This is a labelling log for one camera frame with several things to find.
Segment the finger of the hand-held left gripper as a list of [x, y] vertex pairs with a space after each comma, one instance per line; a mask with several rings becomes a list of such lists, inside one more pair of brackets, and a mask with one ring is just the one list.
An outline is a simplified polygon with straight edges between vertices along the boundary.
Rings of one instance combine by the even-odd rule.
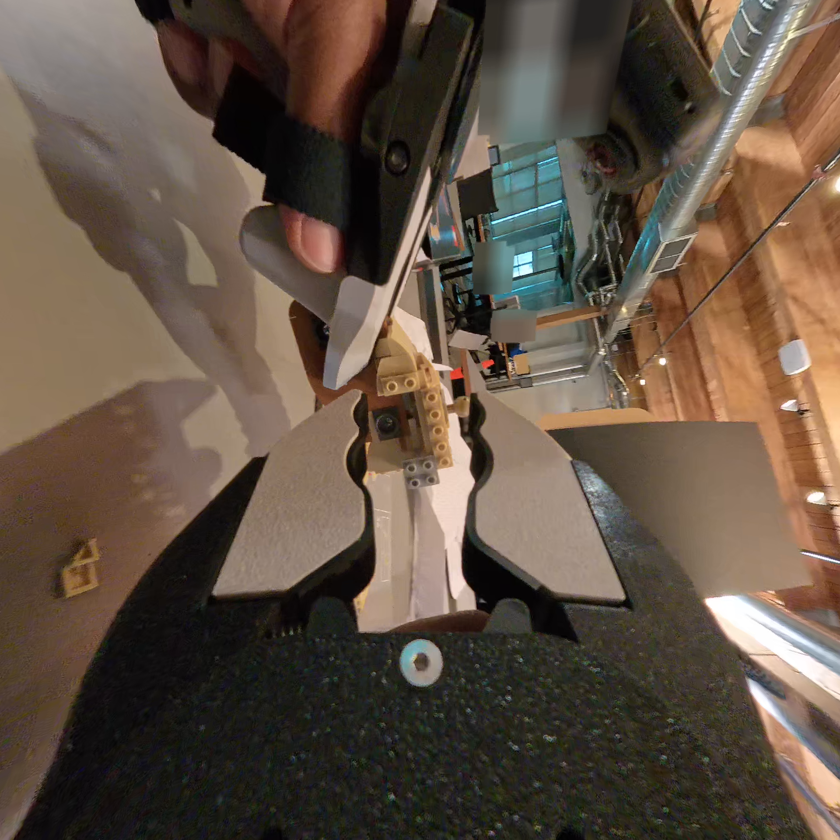
[[347, 385], [368, 364], [384, 321], [414, 271], [431, 213], [428, 164], [404, 177], [382, 173], [371, 219], [353, 235], [347, 275], [330, 323], [323, 383]]

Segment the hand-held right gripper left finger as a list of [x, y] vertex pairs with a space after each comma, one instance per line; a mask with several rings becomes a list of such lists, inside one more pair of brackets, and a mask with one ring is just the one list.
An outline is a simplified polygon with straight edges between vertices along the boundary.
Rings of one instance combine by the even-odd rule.
[[356, 390], [270, 450], [213, 587], [218, 600], [277, 595], [352, 602], [375, 570], [368, 409]]

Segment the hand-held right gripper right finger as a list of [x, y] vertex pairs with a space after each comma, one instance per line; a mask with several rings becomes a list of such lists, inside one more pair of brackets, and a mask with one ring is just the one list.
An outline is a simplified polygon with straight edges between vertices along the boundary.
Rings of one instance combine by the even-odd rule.
[[476, 599], [618, 606], [626, 594], [573, 461], [488, 392], [472, 395], [462, 570]]

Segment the tan and orange brick model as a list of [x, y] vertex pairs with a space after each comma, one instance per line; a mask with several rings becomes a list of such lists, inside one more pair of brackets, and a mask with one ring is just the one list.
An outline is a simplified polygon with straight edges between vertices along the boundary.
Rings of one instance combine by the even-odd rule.
[[448, 401], [439, 372], [394, 318], [385, 320], [367, 366], [334, 391], [323, 382], [327, 323], [296, 301], [290, 305], [289, 317], [318, 407], [348, 391], [365, 395], [369, 472], [399, 472], [408, 490], [440, 485], [442, 471], [455, 466], [450, 421], [457, 417], [458, 430], [463, 431], [470, 412], [468, 397]]

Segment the small tan wedge brick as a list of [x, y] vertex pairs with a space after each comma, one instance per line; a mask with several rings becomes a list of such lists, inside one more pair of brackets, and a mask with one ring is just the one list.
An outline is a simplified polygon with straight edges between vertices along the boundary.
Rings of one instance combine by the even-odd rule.
[[85, 541], [60, 570], [60, 586], [64, 598], [86, 594], [99, 586], [100, 552], [97, 539]]

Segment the person's left hand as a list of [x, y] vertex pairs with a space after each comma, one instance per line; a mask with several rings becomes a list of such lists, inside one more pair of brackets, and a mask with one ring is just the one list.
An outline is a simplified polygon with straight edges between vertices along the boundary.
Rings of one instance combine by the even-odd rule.
[[276, 56], [279, 80], [233, 36], [201, 35], [172, 2], [136, 2], [164, 68], [213, 139], [265, 177], [295, 259], [319, 275], [345, 264], [364, 109], [405, 20], [402, 2], [242, 2]]

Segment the small black monitor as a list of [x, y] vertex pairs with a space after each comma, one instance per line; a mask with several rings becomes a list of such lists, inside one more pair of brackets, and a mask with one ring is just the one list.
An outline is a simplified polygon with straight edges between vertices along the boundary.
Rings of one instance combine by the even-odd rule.
[[462, 217], [473, 218], [498, 212], [492, 175], [492, 168], [489, 167], [456, 181], [458, 207]]

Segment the torn white paper bag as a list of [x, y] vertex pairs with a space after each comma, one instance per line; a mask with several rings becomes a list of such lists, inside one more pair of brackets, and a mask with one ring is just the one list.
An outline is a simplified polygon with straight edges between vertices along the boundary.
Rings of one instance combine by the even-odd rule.
[[[430, 360], [431, 347], [423, 323], [402, 310], [397, 310], [392, 318], [399, 321]], [[442, 380], [444, 366], [432, 363], [451, 403], [455, 397]], [[450, 421], [455, 466], [442, 471], [440, 485], [408, 490], [400, 472], [388, 473], [395, 484], [402, 484], [409, 506], [413, 558], [408, 615], [412, 619], [476, 608], [476, 598], [468, 593], [461, 570], [467, 500], [475, 481], [469, 471], [469, 447], [458, 426], [459, 419], [455, 417]]]

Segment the colourful picture box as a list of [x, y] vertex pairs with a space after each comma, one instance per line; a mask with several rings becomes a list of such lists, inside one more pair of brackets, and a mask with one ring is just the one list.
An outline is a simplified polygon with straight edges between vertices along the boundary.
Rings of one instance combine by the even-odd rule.
[[455, 184], [444, 187], [434, 206], [427, 229], [425, 253], [433, 262], [465, 256], [468, 251]]

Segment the large window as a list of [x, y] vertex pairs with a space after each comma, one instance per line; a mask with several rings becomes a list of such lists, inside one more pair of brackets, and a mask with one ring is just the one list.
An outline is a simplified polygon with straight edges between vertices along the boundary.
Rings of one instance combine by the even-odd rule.
[[557, 145], [502, 146], [491, 173], [488, 233], [512, 250], [511, 294], [536, 312], [572, 303], [577, 248]]

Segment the silver ventilation duct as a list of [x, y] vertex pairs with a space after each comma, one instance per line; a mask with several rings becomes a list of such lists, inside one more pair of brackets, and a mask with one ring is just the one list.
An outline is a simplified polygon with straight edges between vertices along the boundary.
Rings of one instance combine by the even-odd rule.
[[626, 266], [613, 303], [598, 325], [599, 361], [629, 325], [657, 275], [675, 269], [698, 236], [704, 203], [741, 133], [780, 72], [797, 34], [821, 2], [744, 1], [711, 68], [721, 111], [706, 142], [665, 179]]

